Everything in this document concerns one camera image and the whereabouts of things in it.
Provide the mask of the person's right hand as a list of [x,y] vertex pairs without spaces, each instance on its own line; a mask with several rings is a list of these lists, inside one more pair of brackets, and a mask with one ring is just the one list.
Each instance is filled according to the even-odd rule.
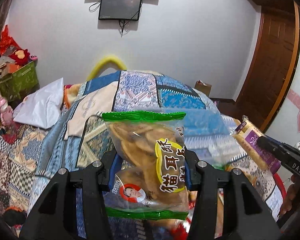
[[280,208],[279,217],[282,217],[287,211],[290,211],[292,209],[292,202],[296,197],[296,194],[298,192],[298,187],[296,186],[297,178],[295,175],[291,176],[292,184],[289,186],[287,190],[287,194],[283,200],[283,203]]

